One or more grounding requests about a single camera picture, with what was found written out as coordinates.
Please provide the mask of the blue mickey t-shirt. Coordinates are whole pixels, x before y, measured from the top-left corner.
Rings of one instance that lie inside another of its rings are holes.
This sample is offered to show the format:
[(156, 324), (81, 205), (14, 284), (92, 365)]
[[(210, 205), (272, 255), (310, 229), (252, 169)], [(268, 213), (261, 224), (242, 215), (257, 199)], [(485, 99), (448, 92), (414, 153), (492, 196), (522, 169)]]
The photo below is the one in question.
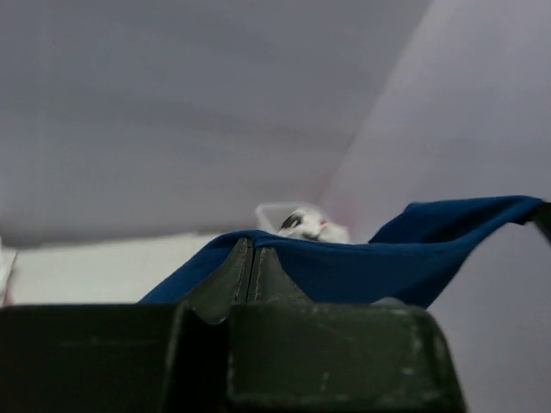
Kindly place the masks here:
[(504, 225), (530, 221), (544, 204), (524, 195), (411, 203), (360, 244), (302, 241), (259, 230), (230, 232), (209, 242), (142, 302), (182, 299), (246, 238), (254, 250), (274, 249), (285, 273), (315, 302), (371, 304), (393, 297), (428, 308), (479, 244)]

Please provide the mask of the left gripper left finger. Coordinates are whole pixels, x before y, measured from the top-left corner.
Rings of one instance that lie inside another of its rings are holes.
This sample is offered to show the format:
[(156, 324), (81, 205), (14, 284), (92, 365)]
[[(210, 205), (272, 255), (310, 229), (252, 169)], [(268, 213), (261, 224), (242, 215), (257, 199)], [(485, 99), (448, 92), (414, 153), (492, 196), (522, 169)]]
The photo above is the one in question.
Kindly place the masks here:
[(2, 411), (226, 411), (225, 320), (251, 264), (242, 238), (174, 304), (2, 309)]

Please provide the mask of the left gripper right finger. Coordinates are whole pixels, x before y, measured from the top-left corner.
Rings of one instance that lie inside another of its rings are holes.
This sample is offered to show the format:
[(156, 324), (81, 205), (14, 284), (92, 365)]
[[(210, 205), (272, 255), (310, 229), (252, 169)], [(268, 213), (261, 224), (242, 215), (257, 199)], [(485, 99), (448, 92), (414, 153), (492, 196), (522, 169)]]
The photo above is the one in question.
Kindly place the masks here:
[(448, 343), (407, 305), (311, 301), (273, 249), (256, 253), (247, 300), (232, 308), (231, 412), (464, 412)]

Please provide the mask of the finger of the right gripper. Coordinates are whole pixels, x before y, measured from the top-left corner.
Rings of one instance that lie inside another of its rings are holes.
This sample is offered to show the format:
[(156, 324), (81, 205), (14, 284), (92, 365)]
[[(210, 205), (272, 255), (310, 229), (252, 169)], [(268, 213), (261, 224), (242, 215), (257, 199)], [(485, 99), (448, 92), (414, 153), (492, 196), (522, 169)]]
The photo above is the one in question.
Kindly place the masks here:
[(544, 201), (530, 212), (528, 221), (533, 223), (538, 231), (551, 243), (551, 203)]

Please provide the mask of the white t-shirt black print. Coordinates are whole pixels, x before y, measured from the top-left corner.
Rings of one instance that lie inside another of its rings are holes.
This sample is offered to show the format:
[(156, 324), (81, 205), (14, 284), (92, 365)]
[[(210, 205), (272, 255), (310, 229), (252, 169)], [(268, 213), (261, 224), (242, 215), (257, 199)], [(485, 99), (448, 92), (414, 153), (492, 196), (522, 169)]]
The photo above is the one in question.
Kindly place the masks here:
[(347, 227), (329, 220), (311, 207), (295, 209), (281, 224), (277, 235), (322, 243), (351, 243)]

